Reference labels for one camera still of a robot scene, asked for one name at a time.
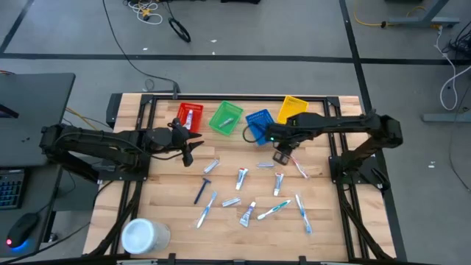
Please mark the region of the grey desk leg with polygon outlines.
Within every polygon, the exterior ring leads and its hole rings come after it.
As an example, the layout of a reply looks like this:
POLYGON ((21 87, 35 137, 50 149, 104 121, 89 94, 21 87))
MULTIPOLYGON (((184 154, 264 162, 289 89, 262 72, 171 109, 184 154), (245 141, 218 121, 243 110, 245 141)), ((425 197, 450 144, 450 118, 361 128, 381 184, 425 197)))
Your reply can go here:
POLYGON ((433 0, 432 5, 426 9, 422 17, 400 17, 390 18, 387 23, 394 26, 404 27, 430 27, 430 26, 443 26, 452 28, 461 21, 459 18, 454 17, 439 17, 438 13, 449 2, 449 0, 433 0))

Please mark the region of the black computer mouse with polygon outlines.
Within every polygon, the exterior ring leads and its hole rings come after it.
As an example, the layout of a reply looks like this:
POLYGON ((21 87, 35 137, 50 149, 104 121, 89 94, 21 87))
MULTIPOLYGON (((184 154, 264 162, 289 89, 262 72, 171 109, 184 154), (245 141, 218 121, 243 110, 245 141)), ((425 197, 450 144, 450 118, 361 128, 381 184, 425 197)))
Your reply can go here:
POLYGON ((37 213, 25 213, 22 217, 20 217, 10 228, 7 234, 7 246, 9 248, 20 247, 29 238, 31 232, 35 229, 38 220, 39 215, 37 213))

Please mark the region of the grey desk foot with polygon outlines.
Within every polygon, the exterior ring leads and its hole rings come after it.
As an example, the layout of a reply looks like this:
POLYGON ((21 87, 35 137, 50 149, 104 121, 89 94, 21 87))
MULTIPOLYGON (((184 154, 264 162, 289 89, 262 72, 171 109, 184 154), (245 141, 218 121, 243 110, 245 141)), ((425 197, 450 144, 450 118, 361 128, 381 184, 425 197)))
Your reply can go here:
POLYGON ((471 113, 425 113, 422 114, 424 122, 458 122, 471 123, 471 113))

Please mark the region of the red plastic basket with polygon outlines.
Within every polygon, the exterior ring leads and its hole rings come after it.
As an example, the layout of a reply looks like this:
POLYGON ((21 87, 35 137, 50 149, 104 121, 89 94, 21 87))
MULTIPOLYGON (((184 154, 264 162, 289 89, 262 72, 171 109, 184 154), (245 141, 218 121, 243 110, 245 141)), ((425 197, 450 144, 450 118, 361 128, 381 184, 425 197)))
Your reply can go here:
POLYGON ((202 114, 203 114, 203 105, 182 102, 180 104, 177 117, 180 120, 181 124, 186 124, 188 121, 188 115, 191 113, 191 126, 189 131, 193 133, 199 132, 202 114))

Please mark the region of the black aluminium table frame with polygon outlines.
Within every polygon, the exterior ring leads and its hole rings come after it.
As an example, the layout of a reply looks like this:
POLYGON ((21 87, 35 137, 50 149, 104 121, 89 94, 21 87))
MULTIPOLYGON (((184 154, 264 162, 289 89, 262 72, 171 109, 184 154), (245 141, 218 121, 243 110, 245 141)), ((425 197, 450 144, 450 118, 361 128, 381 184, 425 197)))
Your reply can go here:
POLYGON ((178 158, 152 161, 149 178, 142 188, 138 216, 167 225, 171 241, 164 250, 134 255, 132 262, 250 265, 258 261, 274 264, 278 261, 347 261, 349 258, 372 257, 372 251, 365 249, 353 223, 344 219, 339 190, 330 178, 328 165, 333 152, 356 148, 365 142, 366 134, 321 135, 304 142, 294 151, 294 156, 310 176, 305 179, 293 162, 270 169, 258 168, 258 163, 268 163, 272 159, 274 150, 268 144, 257 146, 250 142, 251 134, 244 119, 228 136, 209 127, 209 121, 222 101, 241 107, 244 114, 267 109, 276 116, 283 97, 218 95, 209 99, 206 95, 187 95, 182 101, 203 105, 199 131, 204 143, 194 150, 194 163, 188 168, 178 158), (204 168, 215 159, 219 160, 219 165, 204 174, 204 168), (249 171, 237 191, 240 168, 249 171), (273 195, 276 172, 284 174, 277 197, 273 195), (203 177, 211 183, 205 186, 195 205, 203 177), (217 192, 216 200, 197 229, 198 218, 214 191, 217 192), (312 234, 305 232, 296 194, 301 197, 312 234), (240 197, 241 202, 222 207, 225 200, 235 197, 240 197), (291 203, 286 207, 257 220, 258 215, 289 199, 291 203), (251 202, 256 202, 256 206, 249 226, 244 227, 239 221, 251 202))

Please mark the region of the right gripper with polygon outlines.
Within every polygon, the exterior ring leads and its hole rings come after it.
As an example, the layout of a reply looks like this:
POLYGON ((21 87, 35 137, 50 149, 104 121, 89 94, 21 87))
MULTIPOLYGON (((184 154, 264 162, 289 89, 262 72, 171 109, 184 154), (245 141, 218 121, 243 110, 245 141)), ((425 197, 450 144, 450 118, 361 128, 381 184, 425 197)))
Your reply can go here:
POLYGON ((273 147, 277 150, 274 153, 272 159, 283 165, 287 164, 291 159, 291 153, 294 149, 296 149, 299 145, 299 141, 278 141, 272 140, 273 147))

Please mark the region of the green plastic basket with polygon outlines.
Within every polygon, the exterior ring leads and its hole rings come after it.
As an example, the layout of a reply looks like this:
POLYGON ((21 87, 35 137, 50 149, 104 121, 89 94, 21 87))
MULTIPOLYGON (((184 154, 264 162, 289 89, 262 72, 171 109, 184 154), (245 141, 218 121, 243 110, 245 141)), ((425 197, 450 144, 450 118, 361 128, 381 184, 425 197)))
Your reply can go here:
POLYGON ((209 121, 209 127, 222 135, 230 135, 238 124, 238 121, 240 120, 243 112, 244 110, 241 107, 228 101, 222 101, 213 117, 209 121), (219 124, 228 118, 234 118, 233 123, 227 125, 226 127, 219 128, 219 124))

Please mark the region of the dark blue razor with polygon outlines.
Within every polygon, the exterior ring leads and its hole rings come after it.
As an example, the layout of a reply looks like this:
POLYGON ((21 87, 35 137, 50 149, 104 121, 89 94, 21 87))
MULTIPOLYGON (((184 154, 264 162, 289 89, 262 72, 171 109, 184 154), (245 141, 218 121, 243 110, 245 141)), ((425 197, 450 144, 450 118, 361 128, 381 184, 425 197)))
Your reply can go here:
POLYGON ((205 190, 205 186, 208 184, 208 183, 211 183, 211 181, 205 177, 202 178, 203 180, 203 184, 197 194, 197 196, 195 197, 195 200, 194 200, 194 204, 196 205, 199 201, 199 198, 202 196, 202 192, 205 190))

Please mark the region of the black office desk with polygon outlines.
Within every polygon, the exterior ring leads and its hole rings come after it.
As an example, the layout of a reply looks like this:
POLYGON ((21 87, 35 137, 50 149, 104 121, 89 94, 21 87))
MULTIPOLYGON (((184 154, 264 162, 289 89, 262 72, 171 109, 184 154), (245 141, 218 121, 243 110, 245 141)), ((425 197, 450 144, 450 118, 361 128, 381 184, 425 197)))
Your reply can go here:
POLYGON ((60 166, 48 165, 30 169, 21 207, 14 210, 0 211, 0 258, 26 255, 39 249, 52 211, 51 205, 38 214, 39 220, 35 229, 20 247, 8 247, 6 245, 7 234, 24 214, 37 212, 54 199, 61 175, 62 169, 60 166))
POLYGON ((41 129, 59 124, 75 74, 0 75, 0 167, 47 164, 41 129))

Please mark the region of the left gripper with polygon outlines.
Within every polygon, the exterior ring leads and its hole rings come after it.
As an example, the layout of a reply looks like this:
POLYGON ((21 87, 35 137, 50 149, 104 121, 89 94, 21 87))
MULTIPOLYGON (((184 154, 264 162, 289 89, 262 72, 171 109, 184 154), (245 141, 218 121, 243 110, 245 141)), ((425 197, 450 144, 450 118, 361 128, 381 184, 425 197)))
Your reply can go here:
POLYGON ((190 166, 194 161, 191 152, 202 145, 204 141, 187 143, 187 140, 200 138, 202 135, 197 132, 188 132, 185 127, 162 128, 161 132, 163 134, 163 147, 161 150, 163 152, 182 150, 183 164, 184 166, 190 166))

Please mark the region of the black backlit keyboard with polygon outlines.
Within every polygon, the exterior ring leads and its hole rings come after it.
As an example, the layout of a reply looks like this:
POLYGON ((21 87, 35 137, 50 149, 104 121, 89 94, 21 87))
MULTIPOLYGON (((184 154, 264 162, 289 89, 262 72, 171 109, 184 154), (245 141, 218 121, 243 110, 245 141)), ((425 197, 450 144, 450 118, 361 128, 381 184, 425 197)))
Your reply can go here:
POLYGON ((21 207, 25 178, 23 169, 0 169, 0 211, 21 207))

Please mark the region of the bagged blue white toothbrush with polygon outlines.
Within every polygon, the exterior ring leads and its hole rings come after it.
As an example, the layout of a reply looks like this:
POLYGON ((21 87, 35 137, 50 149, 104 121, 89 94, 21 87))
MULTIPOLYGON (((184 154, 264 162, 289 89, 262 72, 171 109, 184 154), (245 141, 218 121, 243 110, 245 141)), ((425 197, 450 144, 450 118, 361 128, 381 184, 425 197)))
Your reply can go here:
POLYGON ((216 200, 216 197, 217 197, 217 192, 214 191, 214 192, 212 193, 212 195, 211 195, 210 202, 206 205, 206 207, 205 207, 205 209, 203 210, 202 214, 201 214, 200 217, 198 218, 198 221, 197 221, 197 224, 196 224, 196 228, 197 228, 197 229, 199 229, 199 228, 202 226, 202 223, 204 222, 205 217, 208 215, 212 204, 213 204, 214 201, 216 200))
POLYGON ((302 200, 301 200, 301 197, 296 194, 295 195, 295 198, 296 198, 296 201, 297 201, 297 205, 299 207, 299 210, 300 210, 300 214, 301 214, 301 217, 302 217, 302 220, 303 220, 303 223, 305 225, 305 232, 307 234, 312 234, 312 227, 311 227, 311 224, 309 222, 309 219, 308 219, 308 216, 307 216, 307 213, 305 211, 305 207, 302 203, 302 200))

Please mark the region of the yellow plastic basket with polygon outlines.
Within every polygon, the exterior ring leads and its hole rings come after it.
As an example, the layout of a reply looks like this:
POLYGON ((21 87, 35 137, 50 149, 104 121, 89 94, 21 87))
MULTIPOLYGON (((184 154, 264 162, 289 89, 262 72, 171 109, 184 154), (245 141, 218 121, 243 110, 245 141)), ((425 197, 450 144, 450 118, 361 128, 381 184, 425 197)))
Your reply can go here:
POLYGON ((293 96, 286 96, 277 116, 279 124, 285 124, 287 119, 299 113, 306 112, 308 102, 293 96))

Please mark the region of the bagged red white toothbrush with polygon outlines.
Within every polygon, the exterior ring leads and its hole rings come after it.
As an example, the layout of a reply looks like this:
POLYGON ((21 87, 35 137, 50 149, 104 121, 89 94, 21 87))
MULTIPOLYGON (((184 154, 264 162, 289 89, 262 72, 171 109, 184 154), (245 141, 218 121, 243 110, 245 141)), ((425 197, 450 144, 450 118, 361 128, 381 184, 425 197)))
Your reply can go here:
POLYGON ((302 167, 302 165, 300 164, 300 162, 299 162, 293 155, 290 156, 290 159, 293 161, 293 163, 294 163, 295 166, 297 167, 297 170, 299 171, 299 173, 300 173, 305 179, 309 179, 309 178, 310 178, 309 174, 308 174, 307 171, 302 167))

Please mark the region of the bagged teal white toothbrush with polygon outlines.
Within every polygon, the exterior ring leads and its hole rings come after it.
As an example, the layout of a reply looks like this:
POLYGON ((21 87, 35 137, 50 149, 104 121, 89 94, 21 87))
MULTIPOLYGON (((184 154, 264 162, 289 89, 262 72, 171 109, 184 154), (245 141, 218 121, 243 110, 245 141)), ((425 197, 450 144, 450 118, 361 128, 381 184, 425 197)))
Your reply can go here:
POLYGON ((268 210, 267 212, 258 215, 258 216, 257 216, 257 220, 262 220, 262 219, 266 218, 268 215, 279 211, 280 209, 286 207, 286 206, 289 205, 290 203, 291 203, 291 200, 289 199, 289 200, 286 200, 286 201, 280 203, 279 205, 274 206, 273 208, 271 208, 271 209, 268 210))

